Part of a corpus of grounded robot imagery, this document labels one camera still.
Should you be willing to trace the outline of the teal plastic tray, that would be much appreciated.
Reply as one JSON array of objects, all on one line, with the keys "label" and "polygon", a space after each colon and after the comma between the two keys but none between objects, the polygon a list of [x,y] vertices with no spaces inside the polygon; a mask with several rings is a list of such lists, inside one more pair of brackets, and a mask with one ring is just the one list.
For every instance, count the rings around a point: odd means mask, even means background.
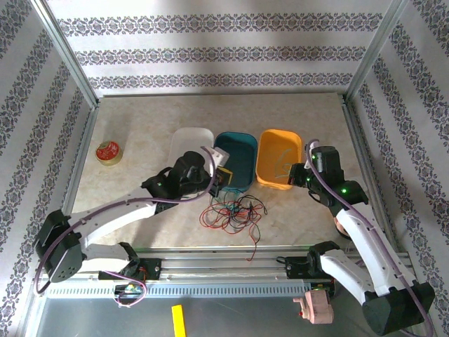
[{"label": "teal plastic tray", "polygon": [[218,147],[229,154],[225,168],[233,173],[228,190],[247,191],[255,179],[255,166],[257,161],[257,140],[248,133],[223,132],[214,142]]}]

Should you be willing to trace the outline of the orange plastic tray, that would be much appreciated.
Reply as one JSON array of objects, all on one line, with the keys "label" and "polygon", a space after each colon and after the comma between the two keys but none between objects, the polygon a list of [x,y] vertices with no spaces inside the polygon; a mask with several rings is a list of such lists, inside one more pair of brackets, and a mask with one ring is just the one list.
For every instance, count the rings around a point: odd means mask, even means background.
[{"label": "orange plastic tray", "polygon": [[259,139],[255,168],[259,184],[276,190],[289,190],[291,166],[302,162],[302,139],[292,132],[267,129]]}]

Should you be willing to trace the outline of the white plastic tray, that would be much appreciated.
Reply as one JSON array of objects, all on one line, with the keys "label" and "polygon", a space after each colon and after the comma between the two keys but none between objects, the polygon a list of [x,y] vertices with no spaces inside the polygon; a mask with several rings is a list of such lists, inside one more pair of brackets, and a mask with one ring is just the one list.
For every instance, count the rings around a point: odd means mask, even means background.
[{"label": "white plastic tray", "polygon": [[210,173],[210,158],[201,147],[212,147],[214,143],[213,132],[207,128],[184,127],[174,132],[171,139],[167,166],[173,166],[178,158],[187,151],[195,151],[205,159],[204,168]]}]

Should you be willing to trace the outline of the round jar with red lid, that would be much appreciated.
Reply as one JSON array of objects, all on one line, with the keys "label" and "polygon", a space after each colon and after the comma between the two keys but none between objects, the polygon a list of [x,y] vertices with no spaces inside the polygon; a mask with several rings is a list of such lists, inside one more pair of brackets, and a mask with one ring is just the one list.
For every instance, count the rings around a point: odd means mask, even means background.
[{"label": "round jar with red lid", "polygon": [[95,150],[95,158],[103,166],[113,166],[118,164],[123,156],[120,145],[114,141],[106,140],[100,143]]}]

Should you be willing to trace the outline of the grey metal panel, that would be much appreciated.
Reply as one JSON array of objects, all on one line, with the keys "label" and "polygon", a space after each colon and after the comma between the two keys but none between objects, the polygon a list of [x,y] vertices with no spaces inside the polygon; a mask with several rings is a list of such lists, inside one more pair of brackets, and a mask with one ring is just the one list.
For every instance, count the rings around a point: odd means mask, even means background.
[{"label": "grey metal panel", "polygon": [[289,298],[150,298],[132,308],[110,299],[50,299],[35,337],[174,337],[172,307],[183,308],[187,337],[378,337],[349,296],[333,301],[332,324],[299,316]]}]

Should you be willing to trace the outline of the pink plastic object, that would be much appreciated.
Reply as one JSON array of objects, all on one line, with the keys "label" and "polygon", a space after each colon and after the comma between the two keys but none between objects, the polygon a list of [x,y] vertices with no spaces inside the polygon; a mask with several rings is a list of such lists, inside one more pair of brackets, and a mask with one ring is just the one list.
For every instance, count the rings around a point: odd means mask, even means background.
[{"label": "pink plastic object", "polygon": [[299,316],[311,324],[332,324],[334,312],[328,292],[324,289],[307,291],[303,297],[294,298],[300,306]]}]

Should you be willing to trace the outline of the yellow block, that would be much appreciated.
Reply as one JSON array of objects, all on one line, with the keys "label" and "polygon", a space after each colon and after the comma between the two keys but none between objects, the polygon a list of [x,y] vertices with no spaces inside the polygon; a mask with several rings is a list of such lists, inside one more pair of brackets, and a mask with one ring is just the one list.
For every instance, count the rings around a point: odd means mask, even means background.
[{"label": "yellow block", "polygon": [[174,337],[187,337],[182,305],[174,305],[171,308],[171,311],[173,318]]}]

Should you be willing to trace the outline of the aluminium table edge rail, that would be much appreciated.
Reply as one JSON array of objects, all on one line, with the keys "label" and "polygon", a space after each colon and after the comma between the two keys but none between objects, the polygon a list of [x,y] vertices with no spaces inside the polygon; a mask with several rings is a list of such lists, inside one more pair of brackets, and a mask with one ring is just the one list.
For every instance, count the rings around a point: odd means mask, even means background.
[{"label": "aluminium table edge rail", "polygon": [[387,212],[387,208],[384,205],[380,187],[377,184],[376,175],[370,160],[370,151],[366,147],[366,142],[364,141],[363,129],[357,123],[356,115],[345,102],[342,103],[342,111],[349,129],[351,141],[354,146],[361,175],[366,185],[367,195],[375,218],[386,234],[387,239],[393,246],[394,250],[400,251],[401,247],[398,245],[394,231],[391,229],[390,217]]},{"label": "aluminium table edge rail", "polygon": [[52,194],[53,198],[48,205],[47,215],[57,210],[64,213],[73,211],[99,107],[98,105],[90,109],[86,117],[74,126],[69,143],[64,149],[64,158],[60,164],[60,172]]}]

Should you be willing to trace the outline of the aluminium mounting rail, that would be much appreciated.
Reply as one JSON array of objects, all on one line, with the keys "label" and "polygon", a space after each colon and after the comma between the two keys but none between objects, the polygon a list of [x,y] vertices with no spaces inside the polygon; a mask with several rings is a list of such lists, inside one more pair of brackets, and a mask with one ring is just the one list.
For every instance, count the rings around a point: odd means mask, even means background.
[{"label": "aluminium mounting rail", "polygon": [[228,247],[175,247],[134,249],[121,242],[114,245],[91,244],[83,249],[59,246],[48,259],[44,249],[36,247],[43,263],[35,272],[39,286],[53,284],[72,277],[115,279],[119,271],[130,261],[141,258],[160,258],[159,280],[147,282],[213,283],[233,280],[270,279],[287,280],[284,266],[276,262],[278,256],[293,257],[309,255],[308,246],[261,246],[252,251],[249,246]]}]

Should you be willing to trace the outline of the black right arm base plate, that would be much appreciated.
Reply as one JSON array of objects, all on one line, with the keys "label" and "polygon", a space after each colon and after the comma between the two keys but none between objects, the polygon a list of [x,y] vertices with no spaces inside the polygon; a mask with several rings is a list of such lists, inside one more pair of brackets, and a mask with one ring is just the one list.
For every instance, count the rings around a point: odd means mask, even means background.
[{"label": "black right arm base plate", "polygon": [[287,279],[333,279],[306,256],[278,256],[276,262],[284,266]]}]

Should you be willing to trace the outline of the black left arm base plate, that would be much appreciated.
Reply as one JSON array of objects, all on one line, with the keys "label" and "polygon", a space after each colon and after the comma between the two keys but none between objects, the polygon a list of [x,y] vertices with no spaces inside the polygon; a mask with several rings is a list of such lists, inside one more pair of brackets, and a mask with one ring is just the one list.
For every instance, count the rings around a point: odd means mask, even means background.
[{"label": "black left arm base plate", "polygon": [[160,258],[141,258],[130,261],[119,274],[140,281],[159,280],[161,274]]}]

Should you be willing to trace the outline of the aluminium frame post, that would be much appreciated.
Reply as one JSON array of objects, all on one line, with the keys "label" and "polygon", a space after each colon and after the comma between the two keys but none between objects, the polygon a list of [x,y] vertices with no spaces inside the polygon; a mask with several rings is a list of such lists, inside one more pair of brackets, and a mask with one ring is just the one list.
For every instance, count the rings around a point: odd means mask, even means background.
[{"label": "aluminium frame post", "polygon": [[382,50],[388,36],[391,34],[394,25],[399,20],[404,8],[409,0],[392,0],[387,12],[385,13],[373,39],[369,43],[366,53],[362,57],[362,60],[355,71],[355,74],[347,88],[342,95],[345,103],[349,103],[355,95],[358,93],[363,81],[368,75],[373,63]]},{"label": "aluminium frame post", "polygon": [[75,52],[72,50],[67,38],[65,37],[59,22],[53,15],[50,6],[46,0],[29,0],[40,20],[42,21],[48,35],[53,40],[53,43],[62,58],[62,61],[66,64],[68,70],[73,76],[76,85],[83,93],[84,98],[87,100],[91,108],[98,106],[99,99],[93,90],[88,77],[83,71]]}]

